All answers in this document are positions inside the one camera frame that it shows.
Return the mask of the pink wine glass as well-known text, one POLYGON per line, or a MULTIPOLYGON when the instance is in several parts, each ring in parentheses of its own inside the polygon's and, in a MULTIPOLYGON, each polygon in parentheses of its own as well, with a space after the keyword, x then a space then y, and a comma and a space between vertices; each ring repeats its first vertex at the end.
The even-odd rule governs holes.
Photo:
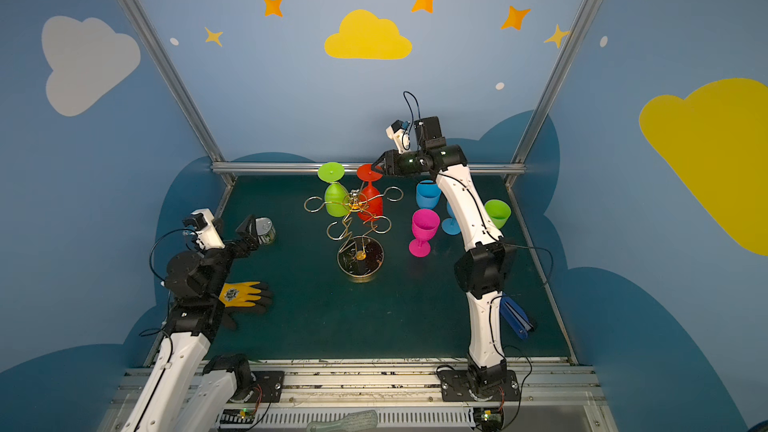
POLYGON ((429 241, 436 235, 440 226, 439 215, 431 209, 419 209, 412 216, 413 240, 409 243, 409 252, 418 258, 426 257, 431 246, 429 241))

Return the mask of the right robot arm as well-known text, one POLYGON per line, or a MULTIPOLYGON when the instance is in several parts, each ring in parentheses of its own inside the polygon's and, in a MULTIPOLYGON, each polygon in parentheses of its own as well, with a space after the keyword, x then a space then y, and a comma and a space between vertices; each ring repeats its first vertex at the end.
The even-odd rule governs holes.
POLYGON ((499 306, 516 246, 503 237, 491 220, 474 186, 463 150, 446 142, 439 118, 418 119, 413 124, 417 148, 407 148, 409 124, 397 120, 386 129, 395 148, 376 159, 372 169, 397 177, 427 173, 454 212, 465 249, 454 265, 454 272, 469 306, 468 383, 476 397, 487 398, 507 379, 499 306))

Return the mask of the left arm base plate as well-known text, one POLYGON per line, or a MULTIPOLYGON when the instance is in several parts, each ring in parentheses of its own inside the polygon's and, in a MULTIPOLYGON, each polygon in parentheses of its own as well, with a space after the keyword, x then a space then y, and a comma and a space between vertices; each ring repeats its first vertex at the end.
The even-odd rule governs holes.
POLYGON ((284 385, 284 371, 237 372, 213 370, 202 376, 195 399, 215 398, 226 402, 255 404, 276 403, 284 385))

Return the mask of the blue wine glass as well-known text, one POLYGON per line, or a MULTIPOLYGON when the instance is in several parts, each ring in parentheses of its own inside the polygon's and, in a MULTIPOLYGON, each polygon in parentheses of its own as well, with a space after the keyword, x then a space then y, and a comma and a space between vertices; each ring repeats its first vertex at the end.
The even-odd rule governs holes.
POLYGON ((446 211, 447 211, 448 217, 444 219, 441 223, 442 230, 446 234, 451 236, 459 235, 461 233, 461 228, 455 217, 454 211, 449 203, 446 203, 446 211))
POLYGON ((419 209, 433 210, 441 195, 442 191, 434 180, 422 180, 416 186, 416 202, 419 209))

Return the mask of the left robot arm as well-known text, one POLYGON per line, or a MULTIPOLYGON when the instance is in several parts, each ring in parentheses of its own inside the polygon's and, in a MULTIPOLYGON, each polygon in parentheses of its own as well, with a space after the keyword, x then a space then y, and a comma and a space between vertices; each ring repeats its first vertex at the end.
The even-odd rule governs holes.
POLYGON ((162 285, 175 297, 161 337, 158 356, 124 431, 208 431, 225 405, 244 402, 257 390, 243 354, 218 356, 203 368, 202 382, 186 401, 192 380, 221 325, 227 321, 220 299, 233 262, 259 247, 256 218, 246 217, 239 238, 223 241, 210 210, 198 209, 183 220, 183 232, 197 245, 173 256, 162 285))

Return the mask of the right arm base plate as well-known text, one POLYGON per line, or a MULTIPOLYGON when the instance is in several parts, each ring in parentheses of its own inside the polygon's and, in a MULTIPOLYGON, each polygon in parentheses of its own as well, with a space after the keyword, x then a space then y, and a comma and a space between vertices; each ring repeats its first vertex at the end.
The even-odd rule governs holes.
POLYGON ((473 391, 466 370, 438 368, 435 372, 444 402, 502 402, 521 398, 521 389, 514 371, 508 370, 507 377, 495 386, 473 391))

